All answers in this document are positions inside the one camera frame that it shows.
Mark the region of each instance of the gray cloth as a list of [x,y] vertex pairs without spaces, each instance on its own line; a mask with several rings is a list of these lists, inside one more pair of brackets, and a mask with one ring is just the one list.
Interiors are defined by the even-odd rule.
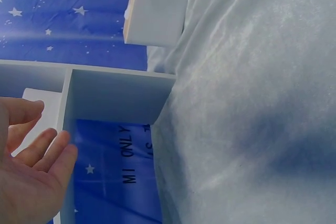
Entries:
[[189,0],[153,127],[164,223],[336,222],[336,0]]

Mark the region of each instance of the white star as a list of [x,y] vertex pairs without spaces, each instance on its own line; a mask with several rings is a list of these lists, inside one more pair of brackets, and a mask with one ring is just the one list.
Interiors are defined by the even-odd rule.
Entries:
[[92,173],[92,174],[93,174],[94,167],[91,166],[91,164],[89,164],[89,166],[86,167],[85,169],[87,170],[87,174],[89,174],[89,173]]
[[12,14],[13,17],[15,16],[20,16],[22,17],[22,11],[21,10],[17,10],[15,7],[13,7],[13,10],[9,11],[10,14]]
[[81,15],[85,15],[85,12],[88,12],[88,10],[84,9],[84,6],[81,6],[79,8],[73,8],[73,10],[75,11],[75,13],[80,13]]

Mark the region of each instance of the blue star-patterned fabric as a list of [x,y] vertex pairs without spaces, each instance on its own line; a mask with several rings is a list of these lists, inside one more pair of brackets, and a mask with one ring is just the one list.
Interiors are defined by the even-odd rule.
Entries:
[[162,222],[148,125],[77,121],[76,223]]
[[146,70],[146,48],[125,45],[128,0],[0,0],[0,59]]

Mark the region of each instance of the white cabinet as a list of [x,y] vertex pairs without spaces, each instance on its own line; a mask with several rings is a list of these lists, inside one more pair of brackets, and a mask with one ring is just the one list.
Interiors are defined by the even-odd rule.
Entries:
[[[169,74],[29,61],[0,60],[0,96],[23,96],[26,88],[60,93],[58,131],[77,119],[153,124],[175,77]],[[75,223],[70,183],[55,224]]]

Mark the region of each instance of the hand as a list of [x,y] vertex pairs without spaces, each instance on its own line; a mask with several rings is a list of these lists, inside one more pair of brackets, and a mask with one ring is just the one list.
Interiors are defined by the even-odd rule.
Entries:
[[77,159],[69,134],[47,129],[11,156],[43,109],[41,101],[0,98],[0,223],[45,224],[61,208]]

